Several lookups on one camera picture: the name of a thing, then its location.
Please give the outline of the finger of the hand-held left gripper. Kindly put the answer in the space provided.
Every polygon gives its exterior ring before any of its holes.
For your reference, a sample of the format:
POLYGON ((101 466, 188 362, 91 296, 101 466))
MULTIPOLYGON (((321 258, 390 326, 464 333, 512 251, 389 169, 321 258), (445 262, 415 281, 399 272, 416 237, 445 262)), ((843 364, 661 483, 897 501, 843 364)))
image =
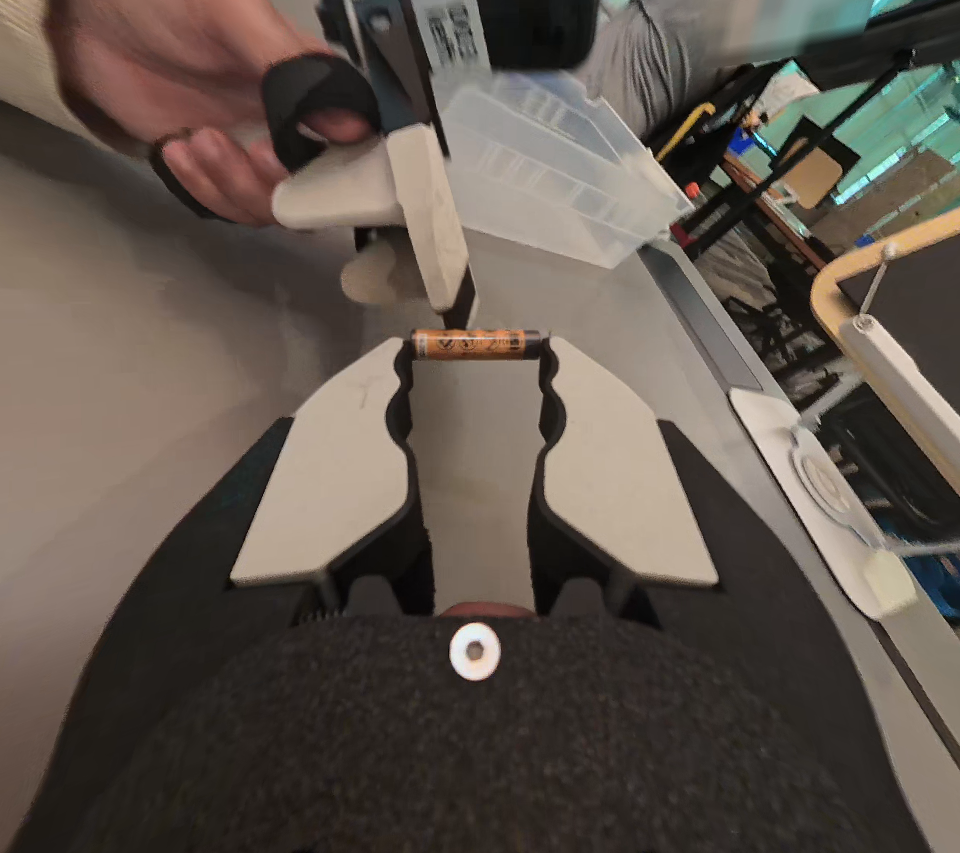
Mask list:
POLYGON ((390 133, 389 161, 426 298, 446 330, 468 330, 478 294, 435 129, 416 124, 390 133))

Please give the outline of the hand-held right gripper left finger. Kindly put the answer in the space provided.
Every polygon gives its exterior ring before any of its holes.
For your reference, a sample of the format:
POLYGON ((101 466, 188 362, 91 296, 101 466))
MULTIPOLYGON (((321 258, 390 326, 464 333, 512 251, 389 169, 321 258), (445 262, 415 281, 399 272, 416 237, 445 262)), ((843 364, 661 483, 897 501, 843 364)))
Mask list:
POLYGON ((327 611, 384 579, 430 616, 436 586, 412 431, 413 351, 385 340, 295 413, 230 573, 234 587, 307 584, 327 611))

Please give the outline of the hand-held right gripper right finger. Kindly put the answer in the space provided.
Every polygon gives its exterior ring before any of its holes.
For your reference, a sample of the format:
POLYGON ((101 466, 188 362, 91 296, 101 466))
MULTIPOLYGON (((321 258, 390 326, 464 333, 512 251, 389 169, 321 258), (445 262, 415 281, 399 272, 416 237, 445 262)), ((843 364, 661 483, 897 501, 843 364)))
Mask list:
POLYGON ((720 577, 653 409, 552 335, 541 347, 543 446, 527 516, 534 608, 588 581, 614 616, 641 617, 645 589, 713 590, 720 577))

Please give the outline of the clear plastic bin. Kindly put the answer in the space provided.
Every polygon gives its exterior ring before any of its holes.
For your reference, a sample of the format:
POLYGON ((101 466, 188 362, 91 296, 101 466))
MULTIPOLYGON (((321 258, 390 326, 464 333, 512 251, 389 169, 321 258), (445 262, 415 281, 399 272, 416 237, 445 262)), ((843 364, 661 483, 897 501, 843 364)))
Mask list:
POLYGON ((603 99, 566 72, 475 72, 436 87, 463 227, 604 270, 694 206, 603 99))

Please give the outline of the orange battery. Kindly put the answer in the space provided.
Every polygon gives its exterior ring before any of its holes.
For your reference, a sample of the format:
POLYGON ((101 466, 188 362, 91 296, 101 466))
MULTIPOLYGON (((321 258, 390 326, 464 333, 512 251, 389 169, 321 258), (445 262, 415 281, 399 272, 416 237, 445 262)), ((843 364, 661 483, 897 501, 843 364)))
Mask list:
POLYGON ((532 330, 414 330, 414 358, 433 363, 505 363, 539 360, 549 336, 532 330))

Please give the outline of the black monitor on arm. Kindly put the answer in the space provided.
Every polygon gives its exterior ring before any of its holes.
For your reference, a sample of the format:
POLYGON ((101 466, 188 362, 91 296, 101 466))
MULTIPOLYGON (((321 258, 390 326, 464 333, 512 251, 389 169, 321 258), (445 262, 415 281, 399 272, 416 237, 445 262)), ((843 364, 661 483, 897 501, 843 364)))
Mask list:
POLYGON ((939 67, 959 59, 959 0, 918 0, 870 19, 857 35, 810 46, 800 70, 823 92, 873 82, 894 66, 939 67))

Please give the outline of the grey desk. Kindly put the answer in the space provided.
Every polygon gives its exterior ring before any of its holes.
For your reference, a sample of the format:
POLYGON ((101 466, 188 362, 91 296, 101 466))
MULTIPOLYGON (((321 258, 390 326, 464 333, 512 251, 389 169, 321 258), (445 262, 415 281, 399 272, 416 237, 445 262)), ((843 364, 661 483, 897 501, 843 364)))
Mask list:
POLYGON ((320 619, 234 590, 294 408, 386 327, 348 243, 203 224, 2 102, 2 845, 11 851, 958 851, 958 766, 724 395, 708 287, 476 237, 493 317, 552 324, 660 419, 721 587, 654 624, 320 619))

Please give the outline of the person's left hand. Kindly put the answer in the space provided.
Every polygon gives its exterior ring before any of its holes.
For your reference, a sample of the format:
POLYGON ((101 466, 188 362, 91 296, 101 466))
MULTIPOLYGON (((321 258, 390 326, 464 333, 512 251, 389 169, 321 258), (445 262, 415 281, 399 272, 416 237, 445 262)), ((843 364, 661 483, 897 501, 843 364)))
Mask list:
POLYGON ((271 0, 51 0, 49 35, 65 95, 84 122, 151 146, 215 216, 277 225, 286 169, 268 139, 261 81, 276 64, 334 55, 271 0))

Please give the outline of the white bar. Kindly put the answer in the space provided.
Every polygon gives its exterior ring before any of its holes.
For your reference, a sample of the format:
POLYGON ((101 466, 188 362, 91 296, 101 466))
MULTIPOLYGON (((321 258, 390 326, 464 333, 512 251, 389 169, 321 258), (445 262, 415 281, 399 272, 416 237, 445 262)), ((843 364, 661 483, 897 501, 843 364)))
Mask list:
POLYGON ((917 362, 869 315, 842 322, 838 343, 898 424, 959 491, 959 413, 917 362))

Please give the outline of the black board with wooden rim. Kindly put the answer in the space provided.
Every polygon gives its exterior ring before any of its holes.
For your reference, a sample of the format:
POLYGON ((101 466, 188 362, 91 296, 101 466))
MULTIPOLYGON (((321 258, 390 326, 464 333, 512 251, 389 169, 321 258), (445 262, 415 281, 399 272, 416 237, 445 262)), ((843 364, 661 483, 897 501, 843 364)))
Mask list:
POLYGON ((958 234, 955 209, 834 259, 810 294, 814 318, 844 356, 841 323, 856 315, 876 319, 957 412, 958 234))

